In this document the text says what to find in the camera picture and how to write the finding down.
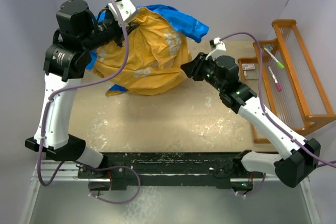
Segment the pink marker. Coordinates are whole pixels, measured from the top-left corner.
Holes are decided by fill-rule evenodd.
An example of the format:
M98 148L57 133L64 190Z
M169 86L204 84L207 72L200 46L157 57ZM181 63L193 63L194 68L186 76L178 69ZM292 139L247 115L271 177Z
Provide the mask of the pink marker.
M274 73L273 73L271 67L268 67L268 70L269 70L269 72L271 73L271 75L272 75L272 77L273 77L273 79L274 79L275 85L277 86L278 90L281 91L281 90L282 90L281 85L280 85L280 83L278 82L277 78L275 77L275 75L274 75Z

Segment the small box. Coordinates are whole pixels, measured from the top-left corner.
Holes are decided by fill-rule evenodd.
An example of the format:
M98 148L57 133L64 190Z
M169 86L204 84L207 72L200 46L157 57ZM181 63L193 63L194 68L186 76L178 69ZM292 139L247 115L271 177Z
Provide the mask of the small box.
M255 66L254 64L242 64L243 70L254 70Z
M245 80L258 80L259 79L259 71L244 71Z

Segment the dirty surface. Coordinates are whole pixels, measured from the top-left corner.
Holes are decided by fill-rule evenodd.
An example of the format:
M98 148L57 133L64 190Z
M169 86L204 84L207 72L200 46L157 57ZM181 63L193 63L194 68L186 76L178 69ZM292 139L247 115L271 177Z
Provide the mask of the dirty surface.
M189 50L209 52L208 41L189 41ZM227 54L254 57L251 41L227 41ZM84 82L99 79L87 71ZM218 91L205 81L186 80L156 96L119 94L106 97L112 83L77 91L69 133L104 152L274 151L254 144L250 124L225 107Z

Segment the gray floor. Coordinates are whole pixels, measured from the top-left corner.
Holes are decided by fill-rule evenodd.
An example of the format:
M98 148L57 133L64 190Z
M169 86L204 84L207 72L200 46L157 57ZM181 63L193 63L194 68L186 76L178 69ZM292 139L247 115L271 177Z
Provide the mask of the gray floor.
M103 197L123 200L127 191L104 192ZM311 223L300 186L292 189L267 181L251 197L236 197L231 190L211 187L142 187L126 205L110 205L88 197L87 182L54 182L40 187L30 224L213 224Z

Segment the table surface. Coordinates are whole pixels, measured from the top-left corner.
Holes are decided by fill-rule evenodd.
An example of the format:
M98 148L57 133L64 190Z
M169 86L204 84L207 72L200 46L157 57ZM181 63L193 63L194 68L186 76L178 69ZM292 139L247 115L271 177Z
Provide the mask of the table surface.
M227 41L227 55L255 57L252 41ZM208 41L188 41L193 57L209 52ZM99 77L87 71L84 82ZM251 84L255 90L256 81ZM205 81L184 81L160 95L105 96L111 82L77 91L69 133L103 152L275 151L254 144L251 125L225 107Z
M103 191L108 200L125 200L126 191ZM214 187L143 186L137 198L124 205L111 205L88 197L88 182L55 181L40 187L30 224L310 224L302 188L266 181L245 199Z

